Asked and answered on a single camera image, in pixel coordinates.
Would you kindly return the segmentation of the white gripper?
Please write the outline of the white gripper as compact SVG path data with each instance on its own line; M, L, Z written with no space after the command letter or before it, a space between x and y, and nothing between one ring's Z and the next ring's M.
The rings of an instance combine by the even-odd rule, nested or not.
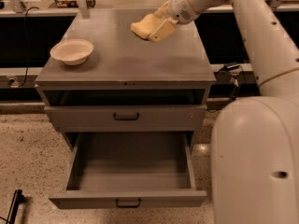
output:
M154 15L158 18L168 18L169 15L173 19L164 19L158 23L149 35L149 41L160 42L169 37L177 30L178 24L188 24L199 17L199 13L194 9L189 0L170 0L159 7Z

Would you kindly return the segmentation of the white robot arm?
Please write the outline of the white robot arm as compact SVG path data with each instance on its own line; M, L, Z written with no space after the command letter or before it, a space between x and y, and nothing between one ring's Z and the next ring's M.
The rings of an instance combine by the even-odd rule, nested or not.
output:
M170 0L192 16L222 0ZM298 48L264 0L230 0L260 96L219 113L211 136L216 224L299 224Z

